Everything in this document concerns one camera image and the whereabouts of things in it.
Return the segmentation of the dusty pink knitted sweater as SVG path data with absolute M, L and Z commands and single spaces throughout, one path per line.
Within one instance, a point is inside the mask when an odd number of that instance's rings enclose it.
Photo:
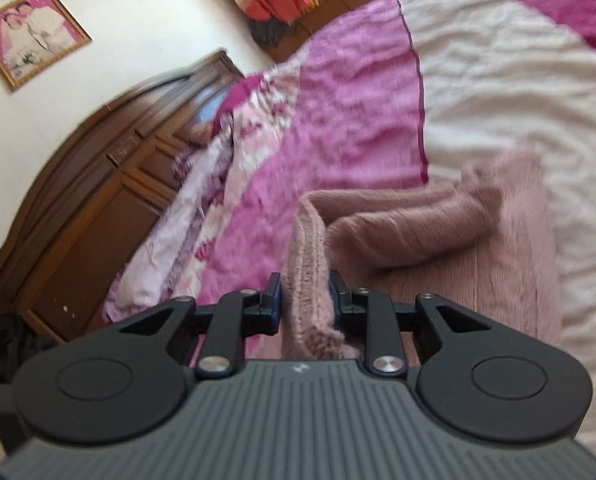
M 555 235 L 542 165 L 527 150 L 422 188 L 302 196 L 284 268 L 283 358 L 359 354 L 335 325 L 331 272 L 398 302 L 433 292 L 548 344 L 561 338 Z

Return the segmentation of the black bag beside bed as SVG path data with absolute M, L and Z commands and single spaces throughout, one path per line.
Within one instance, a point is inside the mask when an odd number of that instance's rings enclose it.
M 28 439 L 14 409 L 13 378 L 25 362 L 56 346 L 52 338 L 37 334 L 19 315 L 0 314 L 0 442 L 6 455 Z

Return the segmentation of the dark wooden headboard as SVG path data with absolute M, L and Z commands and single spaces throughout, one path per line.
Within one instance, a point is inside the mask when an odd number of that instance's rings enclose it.
M 94 112 L 46 163 L 0 249 L 0 314 L 69 341 L 102 324 L 103 302 L 181 183 L 191 128 L 243 77 L 217 50 L 150 78 Z

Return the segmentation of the purple floral folded quilt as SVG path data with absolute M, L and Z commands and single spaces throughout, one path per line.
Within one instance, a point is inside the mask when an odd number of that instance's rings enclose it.
M 178 292 L 194 294 L 188 277 L 194 250 L 213 242 L 249 183 L 255 162 L 243 152 L 243 125 L 234 112 L 193 129 L 194 141 L 206 143 L 182 156 L 182 186 L 145 242 L 112 282 L 103 318 L 115 323 L 155 307 Z

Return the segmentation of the framed wedding photo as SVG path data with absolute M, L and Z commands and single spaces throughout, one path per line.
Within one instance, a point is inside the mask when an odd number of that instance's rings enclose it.
M 0 8 L 0 74 L 12 91 L 91 41 L 60 0 L 14 0 Z

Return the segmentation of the dark bag on cabinet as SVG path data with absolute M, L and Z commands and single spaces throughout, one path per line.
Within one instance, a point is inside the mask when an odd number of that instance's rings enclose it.
M 248 20 L 249 32 L 255 44 L 262 48 L 277 48 L 283 39 L 293 35 L 298 23 L 287 23 L 273 16 L 266 21 Z

